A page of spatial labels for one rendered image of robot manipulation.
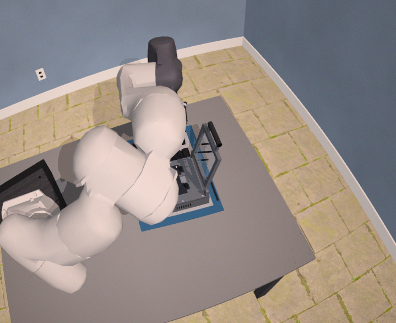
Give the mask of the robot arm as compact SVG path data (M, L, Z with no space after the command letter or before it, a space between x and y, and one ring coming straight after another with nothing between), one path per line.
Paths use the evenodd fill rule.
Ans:
M174 39L151 39L148 62L125 64L117 73L121 113L132 121L137 149L116 131L96 126L73 153L74 184L84 185L77 200L60 211L38 189L3 202L0 246L63 292L80 290L88 276L82 261L122 234L117 207L153 225L178 201L178 174L170 160L185 138L186 111L176 94L183 76Z

